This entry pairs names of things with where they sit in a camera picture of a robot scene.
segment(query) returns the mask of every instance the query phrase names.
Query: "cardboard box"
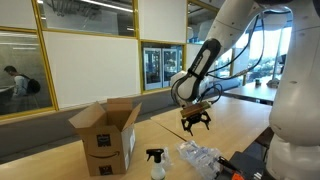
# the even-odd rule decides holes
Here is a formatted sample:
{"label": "cardboard box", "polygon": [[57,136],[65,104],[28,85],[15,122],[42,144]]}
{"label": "cardboard box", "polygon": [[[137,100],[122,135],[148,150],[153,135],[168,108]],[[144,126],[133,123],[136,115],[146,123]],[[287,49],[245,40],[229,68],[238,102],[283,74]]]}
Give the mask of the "cardboard box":
{"label": "cardboard box", "polygon": [[91,176],[126,173],[140,108],[130,98],[108,99],[106,110],[96,102],[69,119],[83,140]]}

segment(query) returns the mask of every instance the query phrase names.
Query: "spray bottle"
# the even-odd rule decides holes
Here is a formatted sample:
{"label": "spray bottle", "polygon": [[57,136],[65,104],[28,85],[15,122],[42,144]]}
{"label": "spray bottle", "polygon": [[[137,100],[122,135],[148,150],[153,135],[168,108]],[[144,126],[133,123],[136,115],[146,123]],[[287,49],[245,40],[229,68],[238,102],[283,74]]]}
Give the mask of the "spray bottle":
{"label": "spray bottle", "polygon": [[151,170],[152,180],[164,180],[166,172],[161,165],[161,154],[164,152],[163,149],[147,149],[146,153],[149,155],[148,160],[151,156],[154,157],[154,164]]}

